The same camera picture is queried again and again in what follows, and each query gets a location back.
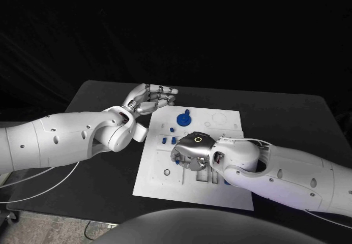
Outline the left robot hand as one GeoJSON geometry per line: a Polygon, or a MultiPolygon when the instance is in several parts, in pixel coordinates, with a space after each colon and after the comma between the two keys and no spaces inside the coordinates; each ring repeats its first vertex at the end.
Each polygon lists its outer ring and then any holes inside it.
{"type": "Polygon", "coordinates": [[[122,106],[138,118],[152,114],[159,108],[174,106],[178,93],[177,88],[143,83],[129,93],[122,106]]]}

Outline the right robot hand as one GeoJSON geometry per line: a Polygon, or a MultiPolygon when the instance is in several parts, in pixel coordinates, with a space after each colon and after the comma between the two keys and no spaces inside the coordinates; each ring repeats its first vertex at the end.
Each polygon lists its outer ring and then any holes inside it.
{"type": "Polygon", "coordinates": [[[213,137],[203,132],[190,133],[177,143],[171,160],[191,171],[203,171],[210,163],[211,149],[216,145],[213,137]]]}

